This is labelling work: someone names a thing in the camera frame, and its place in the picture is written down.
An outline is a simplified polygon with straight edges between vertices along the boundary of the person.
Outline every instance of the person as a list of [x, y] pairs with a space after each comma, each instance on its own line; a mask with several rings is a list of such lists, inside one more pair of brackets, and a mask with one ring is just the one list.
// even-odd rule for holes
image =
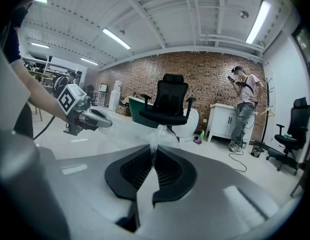
[[53, 90], [54, 97], [58, 98], [58, 96], [60, 96], [61, 92], [63, 91], [64, 87], [66, 85], [73, 84], [76, 77], [77, 76], [74, 72], [70, 73], [70, 75], [67, 77], [66, 76], [59, 77], [54, 84], [54, 90]]
[[[231, 152], [239, 152], [245, 134], [245, 126], [249, 121], [254, 108], [261, 101], [264, 85], [255, 75], [246, 75], [241, 66], [236, 66], [233, 74], [233, 79], [235, 81], [231, 82], [231, 84], [237, 96], [240, 97], [240, 102], [236, 106], [236, 123], [231, 134], [231, 141], [228, 148]], [[259, 87], [259, 91], [257, 98], [254, 98], [256, 86]]]
[[[58, 104], [58, 100], [51, 96], [46, 89], [30, 75], [20, 55], [18, 31], [32, 2], [33, 0], [20, 1], [10, 16], [10, 22], [0, 35], [0, 44], [11, 68], [30, 92], [29, 102], [35, 107], [66, 121], [66, 116]], [[34, 137], [32, 111], [27, 103], [20, 112], [14, 130], [30, 138]]]

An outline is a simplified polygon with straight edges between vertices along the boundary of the white ceiling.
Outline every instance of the white ceiling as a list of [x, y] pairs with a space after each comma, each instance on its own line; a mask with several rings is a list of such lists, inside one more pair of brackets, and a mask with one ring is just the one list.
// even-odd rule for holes
[[[245, 39], [261, 1], [48, 0], [48, 4], [35, 1], [22, 25], [25, 39], [22, 42], [31, 54], [51, 55], [94, 68], [80, 60], [86, 58], [99, 64], [96, 69], [178, 51], [220, 52], [262, 61], [263, 51], [287, 21], [291, 5], [288, 0], [266, 0], [271, 9], [254, 43], [249, 45]], [[241, 18], [237, 14], [240, 11], [247, 11], [249, 17]], [[104, 28], [131, 49], [105, 35]], [[33, 46], [31, 42], [49, 45], [50, 49]]]

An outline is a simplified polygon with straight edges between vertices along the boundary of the white t-shirt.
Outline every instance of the white t-shirt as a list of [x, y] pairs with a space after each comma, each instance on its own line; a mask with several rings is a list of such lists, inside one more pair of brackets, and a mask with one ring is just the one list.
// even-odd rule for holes
[[[260, 80], [255, 75], [250, 74], [247, 77], [246, 84], [249, 85], [251, 89], [253, 90], [253, 92], [255, 93], [255, 86], [256, 86], [256, 83], [259, 81]], [[251, 89], [247, 86], [243, 86], [240, 88], [241, 101], [239, 103], [250, 102], [254, 104], [254, 102], [252, 102], [252, 99], [254, 98], [254, 94], [252, 93]]]

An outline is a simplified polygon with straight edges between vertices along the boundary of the gray jeans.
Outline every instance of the gray jeans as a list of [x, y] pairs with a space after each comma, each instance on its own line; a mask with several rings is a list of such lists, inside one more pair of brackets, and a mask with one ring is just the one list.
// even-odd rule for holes
[[240, 103], [236, 107], [236, 125], [231, 133], [231, 141], [239, 146], [242, 145], [245, 126], [248, 123], [253, 110], [254, 105], [250, 102]]

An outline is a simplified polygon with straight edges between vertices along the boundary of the chair armrest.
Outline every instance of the chair armrest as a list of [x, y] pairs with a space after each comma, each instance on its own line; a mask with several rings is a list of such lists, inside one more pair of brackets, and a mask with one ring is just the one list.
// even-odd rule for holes
[[282, 135], [282, 128], [285, 128], [284, 125], [276, 124], [279, 127], [279, 135]]
[[141, 94], [140, 96], [145, 99], [145, 109], [147, 109], [147, 102], [148, 100], [151, 100], [152, 98], [146, 94]]
[[196, 101], [196, 98], [194, 97], [189, 97], [186, 102], [188, 102], [188, 107], [187, 107], [187, 113], [186, 113], [186, 118], [189, 119], [189, 115], [190, 115], [190, 112], [191, 112], [191, 108], [192, 108], [192, 104], [193, 102]]

